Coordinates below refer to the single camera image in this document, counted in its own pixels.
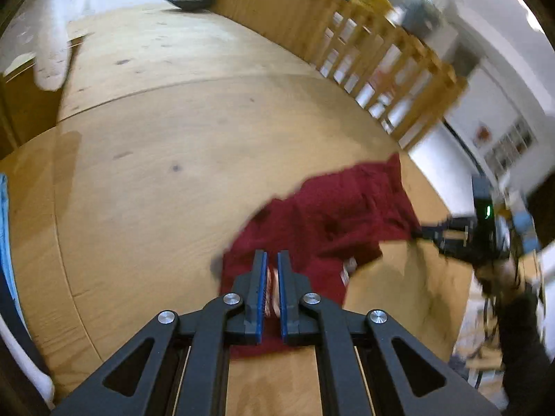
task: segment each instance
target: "human hand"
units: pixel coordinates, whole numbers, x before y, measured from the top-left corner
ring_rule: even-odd
[[[512,257],[482,265],[474,270],[474,274],[482,286],[490,284],[491,293],[503,305],[511,303],[525,289],[524,279]]]

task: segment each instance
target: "white fabric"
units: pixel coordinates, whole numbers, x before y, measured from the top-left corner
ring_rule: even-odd
[[[18,364],[21,371],[33,384],[33,386],[40,393],[48,408],[54,408],[54,383],[52,379],[41,372],[37,366],[31,361],[29,355],[19,345],[12,332],[9,330],[4,318],[0,315],[0,336],[8,347],[9,352],[12,354],[13,359]]]
[[[95,7],[95,0],[25,0],[0,38],[0,71],[8,74],[31,55],[37,58],[37,85],[60,88],[69,65],[67,23],[93,14]]]

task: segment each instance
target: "wooden baluster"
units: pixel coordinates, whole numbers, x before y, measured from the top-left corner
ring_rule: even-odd
[[[270,13],[274,8],[272,0],[261,0],[260,11],[257,17],[257,30],[256,32],[261,36],[266,37],[268,20],[270,20]]]
[[[356,12],[359,13],[359,15],[356,17],[356,20],[355,20],[356,26],[354,27],[354,29],[353,29],[351,35],[349,36],[348,40],[346,41],[346,43],[342,44],[341,42],[339,42],[339,45],[336,47],[336,50],[338,51],[338,57],[335,60],[334,64],[332,65],[332,67],[330,69],[330,72],[327,75],[327,77],[330,80],[335,81],[335,78],[334,78],[335,72],[338,70],[338,67],[343,62],[343,59],[345,59],[345,56],[349,53],[349,51],[354,47],[356,42],[359,40],[360,33],[364,29],[366,21],[367,21],[369,15],[370,15],[368,13],[368,11],[365,8],[363,8],[362,6],[358,6],[356,8],[353,8],[353,11],[356,11]]]
[[[354,5],[352,3],[343,3],[342,11],[340,11],[343,19],[339,22],[339,26],[335,28],[334,35],[330,39],[330,42],[327,44],[326,48],[324,48],[324,51],[320,54],[318,60],[315,62],[317,70],[320,70],[324,66],[330,53],[335,49],[336,46],[340,45],[340,37],[343,34],[345,27],[347,26],[353,9]]]
[[[248,0],[238,0],[237,1],[237,12],[235,13],[235,21],[241,25],[244,25],[244,14],[245,8],[248,5]]]
[[[294,55],[300,57],[298,49],[298,39],[302,37],[303,30],[307,26],[307,18],[309,17],[309,2],[311,0],[296,0],[295,13],[291,29],[289,29],[283,38],[283,46]]]
[[[298,39],[299,44],[299,57],[306,62],[310,63],[312,52],[310,51],[311,43],[315,32],[319,29],[321,17],[327,11],[329,0],[309,0],[306,16],[306,26],[303,28],[301,38]]]
[[[282,15],[277,24],[276,44],[284,46],[285,39],[295,24],[296,16],[298,16],[298,8],[299,0],[284,0]]]
[[[246,11],[245,16],[245,26],[249,29],[254,30],[254,22],[256,19],[256,13],[259,9],[259,1],[260,0],[249,0],[249,6]]]
[[[449,66],[449,68],[452,69],[449,64],[445,64],[443,68],[437,67],[435,61],[432,60],[432,70],[430,70],[432,74],[431,79],[415,97],[411,107],[391,133],[391,137],[393,137],[393,139],[397,142],[399,142],[399,140],[407,134],[407,131],[410,130],[410,128],[422,116],[429,105],[433,104],[434,101],[441,99],[442,92],[445,90],[445,85],[450,80],[447,70],[445,70],[445,66]]]
[[[364,105],[364,110],[368,111],[373,105],[375,105],[379,99],[379,97],[386,93],[388,89],[392,89],[396,86],[396,78],[397,74],[403,70],[406,66],[407,61],[412,57],[415,53],[414,47],[412,43],[407,43],[406,38],[403,36],[403,40],[399,43],[399,47],[401,50],[401,54],[395,60],[387,74],[380,80],[376,88],[374,89],[374,93],[372,97],[367,101]]]
[[[274,0],[274,5],[271,8],[271,15],[268,19],[267,38],[274,43],[277,43],[280,21],[283,18],[283,8],[286,0]]]
[[[326,8],[318,14],[317,28],[312,35],[312,39],[307,47],[305,61],[316,63],[319,59],[319,47],[324,41],[324,34],[329,26],[332,26],[334,14],[345,0],[326,0]]]
[[[420,128],[420,131],[415,134],[409,143],[403,147],[403,150],[409,151],[411,150],[416,144],[418,144],[422,138],[428,134],[429,130],[435,126],[445,113],[448,111],[449,108],[457,101],[457,99],[464,93],[468,86],[468,82],[464,78],[459,78],[459,82],[445,92],[444,98],[441,99],[437,105],[430,111],[429,117],[427,118],[424,125]]]
[[[393,108],[395,108],[395,106],[397,106],[397,104],[411,91],[411,89],[416,84],[418,78],[421,76],[421,74],[429,68],[429,65],[431,63],[431,58],[427,54],[427,51],[425,50],[424,46],[422,46],[422,50],[417,48],[417,53],[415,57],[416,57],[416,66],[409,71],[408,76],[399,85],[397,91],[395,92],[395,95],[393,96],[393,99],[391,100],[389,105],[386,106],[384,111],[379,116],[378,120],[380,122],[384,120],[389,121],[388,116],[390,112],[393,110]]]
[[[378,16],[376,14],[370,14],[372,17],[371,25],[369,28],[364,29],[360,33],[360,38],[357,39],[357,46],[359,47],[359,54],[357,57],[353,59],[349,69],[343,76],[341,83],[339,84],[341,87],[345,87],[349,78],[352,75],[359,75],[364,70],[365,65],[370,61],[372,56],[375,53],[374,49],[374,42],[380,32],[384,22],[387,22],[382,16]]]
[[[251,4],[253,0],[241,0],[239,7],[239,14],[237,17],[237,22],[243,26],[247,26],[247,20],[249,17],[249,12],[251,10]]]
[[[384,43],[379,46],[375,55],[370,60],[370,63],[366,66],[364,72],[359,76],[359,81],[356,82],[355,87],[352,88],[351,94],[354,98],[357,98],[360,91],[363,89],[364,85],[367,83],[368,78],[374,73],[377,66],[384,59],[395,40],[401,36],[403,29],[400,26],[396,26],[392,29],[388,29],[389,33],[384,37]]]

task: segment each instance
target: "wooden table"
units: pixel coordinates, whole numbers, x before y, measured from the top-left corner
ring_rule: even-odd
[[[0,163],[21,304],[59,396],[159,311],[215,297],[223,250],[269,198],[399,151],[340,88],[220,16],[149,6],[88,29],[62,120]],[[422,173],[401,162],[418,217],[444,218]],[[382,248],[345,307],[383,308],[447,360],[470,270],[425,243]],[[313,373],[311,349],[234,361],[228,414],[317,414]]]

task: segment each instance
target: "blue cloth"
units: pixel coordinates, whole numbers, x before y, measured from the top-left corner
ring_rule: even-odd
[[[25,319],[19,304],[19,297],[17,295],[16,279],[13,276],[12,255],[9,250],[9,223],[8,223],[8,178],[4,173],[0,173],[0,265],[2,266],[2,273],[8,283],[9,293],[12,297],[13,304],[16,307],[17,313],[21,318],[21,322],[25,328]]]
[[[513,225],[518,234],[525,234],[534,229],[534,219],[527,211],[520,211],[513,214]]]

